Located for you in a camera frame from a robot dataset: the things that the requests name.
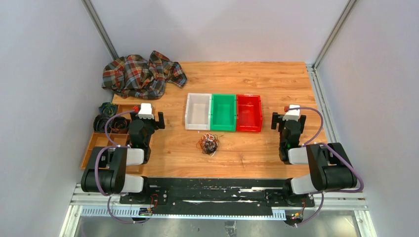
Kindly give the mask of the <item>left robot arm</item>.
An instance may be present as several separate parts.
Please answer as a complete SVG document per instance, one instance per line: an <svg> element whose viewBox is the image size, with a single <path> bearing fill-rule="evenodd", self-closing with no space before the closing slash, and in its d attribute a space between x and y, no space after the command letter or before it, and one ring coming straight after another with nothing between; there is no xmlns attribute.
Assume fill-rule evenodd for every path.
<svg viewBox="0 0 419 237"><path fill-rule="evenodd" d="M86 193L101 193L104 196L132 193L139 204L151 199L151 190L145 176L127 173L127 167L146 164L151 156L151 137L155 131L165 129L164 113L154 114L150 103L134 106L127 114L131 121L126 126L129 140L124 145L110 137L110 124L124 113L107 118L103 131L111 143L106 147L94 147L81 179L82 190Z"/></svg>

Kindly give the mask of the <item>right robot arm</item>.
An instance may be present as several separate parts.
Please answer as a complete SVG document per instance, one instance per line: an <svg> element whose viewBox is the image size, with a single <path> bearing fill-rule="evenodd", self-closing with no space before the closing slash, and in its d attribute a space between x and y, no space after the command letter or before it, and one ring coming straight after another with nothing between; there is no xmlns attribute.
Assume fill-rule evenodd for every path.
<svg viewBox="0 0 419 237"><path fill-rule="evenodd" d="M285 181L283 201L294 206L304 195L361 187L341 143L300 144L305 120L305 115L272 114L271 128L280 133L280 160L289 165L307 164L309 167L309 174Z"/></svg>

